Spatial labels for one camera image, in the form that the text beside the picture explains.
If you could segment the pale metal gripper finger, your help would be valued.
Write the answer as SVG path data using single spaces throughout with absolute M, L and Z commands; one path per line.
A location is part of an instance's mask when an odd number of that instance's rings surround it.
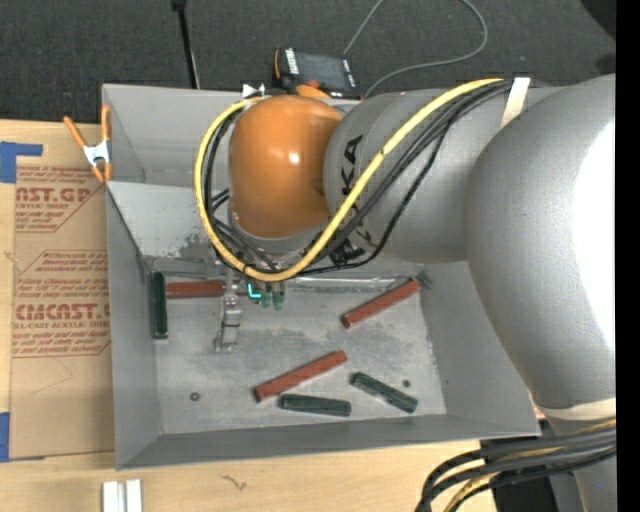
M 237 344 L 238 333 L 238 325 L 222 323 L 213 340 L 214 351 L 216 353 L 231 351 Z
M 239 328 L 242 320 L 241 304 L 237 296 L 225 296 L 222 300 L 222 320 L 224 328 Z

